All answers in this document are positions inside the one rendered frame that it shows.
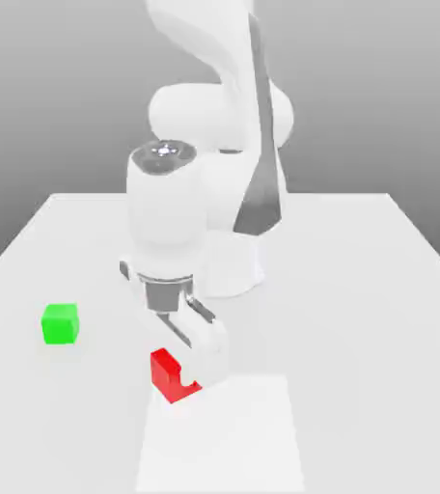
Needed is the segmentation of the small green cube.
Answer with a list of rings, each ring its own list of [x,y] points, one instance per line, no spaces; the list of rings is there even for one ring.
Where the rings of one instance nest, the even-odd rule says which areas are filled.
[[[79,334],[79,315],[73,303],[48,304],[41,317],[46,344],[74,344]]]

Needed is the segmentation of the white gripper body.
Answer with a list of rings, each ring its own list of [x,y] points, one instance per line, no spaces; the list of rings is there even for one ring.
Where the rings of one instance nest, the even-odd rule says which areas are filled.
[[[156,340],[190,371],[224,371],[229,337],[222,321],[193,295],[179,298],[179,309],[154,313]]]

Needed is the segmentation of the small red cube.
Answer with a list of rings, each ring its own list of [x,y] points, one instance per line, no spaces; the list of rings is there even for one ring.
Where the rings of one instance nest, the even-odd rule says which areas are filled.
[[[159,348],[151,353],[151,382],[169,403],[175,403],[202,390],[197,381],[188,385],[181,382],[181,365],[166,348]]]

